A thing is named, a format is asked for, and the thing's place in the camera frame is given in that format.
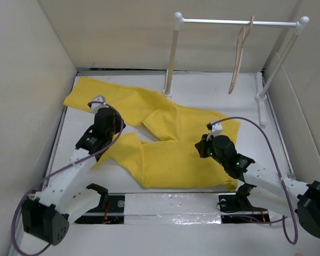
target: white wall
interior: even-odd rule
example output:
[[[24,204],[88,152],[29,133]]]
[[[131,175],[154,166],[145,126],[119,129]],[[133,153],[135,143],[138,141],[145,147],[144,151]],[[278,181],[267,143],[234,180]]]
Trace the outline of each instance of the white wall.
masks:
[[[269,90],[297,178],[320,181],[320,0],[304,0],[296,19],[310,23]],[[290,38],[286,36],[284,45]],[[280,47],[266,77],[283,52]]]
[[[297,0],[38,0],[76,67],[166,69],[174,13],[285,21]],[[175,69],[233,71],[240,27],[183,25]],[[254,28],[241,71],[261,71],[280,29]]]
[[[44,172],[75,74],[36,1],[0,0],[0,256],[20,197]]]

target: yellow cloth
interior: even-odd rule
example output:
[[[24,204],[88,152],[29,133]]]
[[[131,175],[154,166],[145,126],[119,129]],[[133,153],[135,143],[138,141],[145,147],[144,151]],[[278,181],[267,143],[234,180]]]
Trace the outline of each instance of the yellow cloth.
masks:
[[[122,135],[97,165],[113,158],[145,188],[204,188],[223,184],[235,190],[232,179],[212,158],[200,158],[192,142],[141,142],[136,133]]]
[[[199,158],[194,144],[208,133],[206,124],[226,116],[211,110],[180,106],[163,94],[137,87],[81,77],[64,105],[90,111],[87,103],[102,94],[128,125],[144,124],[161,141],[140,142],[136,134],[121,136],[100,159],[112,157],[127,168],[146,188],[202,188],[226,185],[234,190],[237,181],[211,158]],[[222,134],[236,143],[240,123],[223,123]]]

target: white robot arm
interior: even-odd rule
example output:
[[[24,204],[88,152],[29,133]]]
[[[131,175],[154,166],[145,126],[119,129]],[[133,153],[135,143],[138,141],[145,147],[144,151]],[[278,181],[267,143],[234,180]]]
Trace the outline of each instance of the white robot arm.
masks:
[[[203,135],[195,146],[200,157],[212,157],[229,176],[244,182],[236,193],[240,205],[266,208],[291,217],[283,189],[285,184],[295,218],[302,228],[320,238],[320,182],[307,184],[287,177],[280,178],[277,172],[239,154],[234,143],[227,136],[220,135],[222,127],[219,123],[210,122],[207,128],[211,132]]]
[[[95,114],[94,124],[76,144],[69,159],[72,167],[57,174],[42,192],[26,199],[21,208],[25,232],[52,245],[63,240],[69,224],[97,206],[104,208],[108,202],[108,190],[95,184],[89,172],[103,154],[97,153],[110,145],[125,125],[121,116],[105,105],[103,96],[95,97],[90,107]]]

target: wire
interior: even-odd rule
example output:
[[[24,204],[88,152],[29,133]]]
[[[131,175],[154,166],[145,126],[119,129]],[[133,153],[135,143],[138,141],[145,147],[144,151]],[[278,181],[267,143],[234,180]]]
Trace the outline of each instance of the wire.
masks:
[[[240,116],[227,117],[227,118],[218,120],[218,121],[216,121],[216,122],[213,122],[213,123],[211,124],[211,126],[213,126],[213,125],[215,125],[215,124],[218,124],[218,123],[221,123],[221,122],[224,122],[224,121],[227,121],[227,120],[231,120],[231,119],[241,119],[241,120],[245,120],[245,121],[253,124],[254,126],[257,127],[257,129],[260,130],[260,132],[261,132],[262,135],[264,136],[264,138],[265,138],[265,140],[266,140],[266,142],[267,142],[267,144],[268,144],[268,147],[269,147],[271,156],[273,157],[274,164],[275,164],[275,167],[276,167],[278,176],[279,176],[279,178],[280,178],[280,180],[281,180],[281,184],[282,184],[282,187],[283,187],[283,191],[284,191],[284,194],[285,194],[286,199],[287,199],[287,202],[288,202],[288,207],[289,207],[289,211],[290,211],[290,214],[291,214],[291,217],[292,217],[292,220],[293,220],[293,226],[294,226],[294,240],[291,241],[290,238],[288,237],[287,230],[286,230],[286,225],[285,225],[285,219],[286,219],[285,216],[282,217],[283,233],[284,233],[287,241],[288,241],[290,244],[296,244],[296,243],[298,242],[298,237],[299,237],[297,220],[296,220],[296,218],[295,218],[294,209],[293,209],[293,206],[292,206],[292,202],[291,202],[291,200],[290,200],[290,198],[289,198],[288,190],[287,190],[286,185],[285,185],[285,183],[284,183],[284,180],[283,180],[281,171],[279,170],[278,163],[277,163],[277,160],[276,160],[276,157],[275,157],[273,148],[271,147],[271,144],[270,144],[270,141],[269,141],[267,135],[265,134],[264,130],[263,130],[257,123],[251,121],[251,120],[248,119],[248,118],[240,117]]]
[[[275,223],[278,223],[278,222],[281,222],[281,221],[287,219],[287,217],[283,217],[283,218],[278,219],[278,220],[261,222],[261,221],[259,221],[258,219],[254,218],[254,217],[252,217],[252,216],[242,215],[242,214],[232,214],[232,215],[230,215],[230,217],[239,217],[239,218],[241,218],[241,219],[249,219],[249,220],[255,221],[255,222],[256,222],[255,224],[269,224],[269,225],[275,224]]]
[[[218,205],[220,206],[220,202],[215,206],[215,208],[216,208],[218,211],[220,211],[220,212],[223,212],[223,213],[235,213],[235,212],[239,212],[239,211],[224,211],[224,210],[222,210],[222,209],[217,208]]]
[[[252,208],[252,215],[254,215],[254,207]],[[250,220],[251,221],[251,220]]]
[[[261,211],[261,213],[262,213],[263,222],[266,222],[266,218],[265,218],[265,215],[264,215],[264,213],[263,213],[262,208],[259,208],[259,209],[260,209],[260,211]]]
[[[107,207],[107,209],[106,209],[106,211],[105,211],[105,215],[104,215],[104,217],[103,217],[103,222],[102,222],[102,224],[103,224],[104,221],[107,219],[107,213],[109,212],[110,206],[111,206],[111,202],[109,202],[108,207]]]
[[[102,103],[101,101],[92,101],[92,102],[89,102],[88,104],[92,104],[92,103]],[[99,155],[99,154],[102,154],[104,153],[108,148],[110,148],[116,141],[117,139],[121,136],[122,134],[122,130],[123,130],[123,125],[124,125],[124,122],[123,122],[123,119],[122,119],[122,116],[120,115],[120,113],[114,108],[112,107],[111,105],[107,104],[107,103],[104,103],[104,105],[108,106],[109,108],[113,109],[120,117],[121,119],[121,128],[120,128],[120,131],[119,133],[117,134],[117,136],[115,137],[115,139],[109,144],[107,145],[106,147],[104,147],[103,149],[95,152],[94,154],[91,154],[89,156],[86,156],[82,159],[79,159],[77,161],[74,162],[74,164],[79,164],[85,160],[88,160],[89,158],[91,157],[94,157],[96,155]],[[23,205],[23,203],[25,202],[26,198],[29,196],[29,194],[33,193],[33,191],[37,191],[40,184],[42,184],[44,181],[48,180],[49,178],[57,175],[58,173],[60,172],[63,172],[67,169],[69,169],[70,167],[72,167],[73,164],[68,164],[64,167],[62,167],[61,169],[58,169],[56,170],[55,172],[51,173],[50,175],[42,178],[37,184],[35,184],[30,190],[28,190],[22,197],[22,199],[20,200],[15,212],[14,212],[14,215],[13,215],[13,219],[12,219],[12,224],[11,224],[11,240],[12,240],[12,244],[15,248],[15,250],[21,254],[22,256],[38,256],[38,255],[41,255],[43,252],[45,252],[47,250],[47,248],[50,247],[51,244],[48,244],[45,248],[43,248],[41,251],[37,252],[37,253],[34,253],[34,254],[28,254],[24,251],[22,251],[20,248],[19,248],[19,245],[18,245],[18,242],[17,242],[17,239],[15,238],[15,231],[16,231],[16,226],[17,226],[17,220],[18,220],[18,216],[20,215],[20,210],[21,210],[21,207]]]

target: clothing rack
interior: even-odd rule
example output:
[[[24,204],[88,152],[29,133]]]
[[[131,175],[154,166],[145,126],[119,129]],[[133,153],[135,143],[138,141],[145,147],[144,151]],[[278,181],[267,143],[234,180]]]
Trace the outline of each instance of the clothing rack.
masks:
[[[174,68],[174,60],[175,60],[175,52],[177,50],[177,42],[178,42],[178,34],[182,24],[215,24],[215,25],[235,25],[235,26],[249,26],[250,21],[246,20],[205,20],[205,19],[185,19],[182,17],[180,12],[176,12],[174,15],[174,28],[173,28],[173,37],[172,37],[172,46],[171,46],[171,55],[169,67],[166,73],[166,85],[164,94],[166,97],[172,97],[171,85],[172,85],[172,76],[173,76],[173,68]],[[282,56],[278,63],[276,64],[274,71],[269,76],[267,82],[264,87],[262,84],[262,79],[257,77],[257,94],[255,95],[255,101],[258,105],[258,113],[259,113],[259,124],[265,126],[267,124],[266,118],[266,108],[264,101],[267,99],[267,91],[276,77],[278,71],[280,70],[282,64],[287,58],[290,50],[293,48],[294,43],[298,39],[299,35],[301,35],[303,29],[306,24],[309,22],[309,18],[307,16],[302,17],[299,21],[296,22],[274,22],[274,21],[254,21],[253,26],[258,27],[270,27],[270,28],[294,28],[295,33],[290,38],[287,43],[286,48],[284,49]]]

